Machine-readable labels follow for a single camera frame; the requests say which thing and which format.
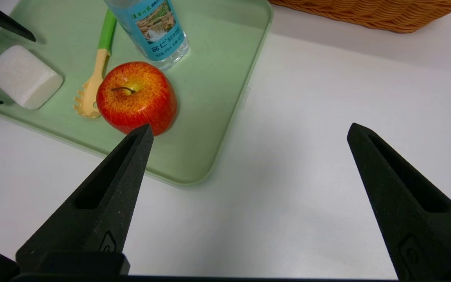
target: red apple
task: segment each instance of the red apple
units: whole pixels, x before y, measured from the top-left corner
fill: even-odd
[[[128,134],[149,123],[157,136],[177,114],[177,98],[165,74],[145,62],[117,66],[97,92],[97,107],[114,128]]]

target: woven basket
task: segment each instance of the woven basket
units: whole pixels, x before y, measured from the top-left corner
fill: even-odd
[[[269,0],[371,29],[411,33],[451,13],[451,0]]]

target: plastic bottle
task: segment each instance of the plastic bottle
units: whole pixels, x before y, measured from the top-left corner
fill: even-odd
[[[170,0],[104,2],[150,64],[166,70],[188,53],[188,39]]]

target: white table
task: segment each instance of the white table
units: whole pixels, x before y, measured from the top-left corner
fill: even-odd
[[[144,179],[124,248],[132,274],[394,278],[352,122],[451,198],[451,15],[400,35],[274,9],[211,178]],[[14,258],[100,161],[0,119],[0,252]]]

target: light green tray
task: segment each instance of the light green tray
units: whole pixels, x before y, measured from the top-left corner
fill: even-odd
[[[214,166],[272,21],[267,0],[172,0],[190,53],[166,71],[179,100],[172,128],[154,139],[147,173],[177,185],[204,180]],[[64,77],[39,110],[19,107],[0,90],[0,115],[81,148],[107,155],[123,138],[102,118],[73,110],[91,76],[107,7],[101,0],[21,0],[11,16],[32,31],[33,43],[0,31],[0,54],[22,45]],[[107,71],[143,60],[118,25]]]

